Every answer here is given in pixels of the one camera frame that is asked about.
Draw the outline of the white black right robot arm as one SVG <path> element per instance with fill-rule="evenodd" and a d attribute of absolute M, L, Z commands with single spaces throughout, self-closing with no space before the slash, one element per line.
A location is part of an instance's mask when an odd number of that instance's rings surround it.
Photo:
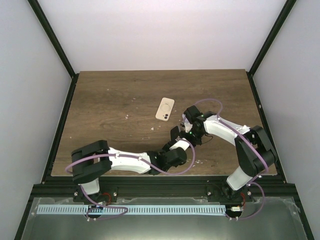
<path fill-rule="evenodd" d="M 266 131 L 259 125 L 238 125 L 211 111 L 202 113 L 192 105 L 183 115 L 184 131 L 180 136 L 194 146 L 201 145 L 202 137 L 214 135 L 235 147 L 239 166 L 227 177 L 222 188 L 223 198 L 229 202 L 240 196 L 240 189 L 250 184 L 278 161 L 278 154 Z"/>

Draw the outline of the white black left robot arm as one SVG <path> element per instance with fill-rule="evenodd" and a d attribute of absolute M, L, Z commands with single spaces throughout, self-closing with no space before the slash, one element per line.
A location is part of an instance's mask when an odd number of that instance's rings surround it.
<path fill-rule="evenodd" d="M 165 174 L 172 167 L 184 165 L 190 144 L 181 139 L 179 128 L 171 130 L 171 141 L 160 150 L 141 153 L 125 152 L 98 140 L 71 152 L 71 164 L 66 171 L 72 174 L 74 184 L 84 189 L 89 201 L 97 202 L 102 196 L 99 177 L 109 171 L 127 171 L 138 174 Z"/>

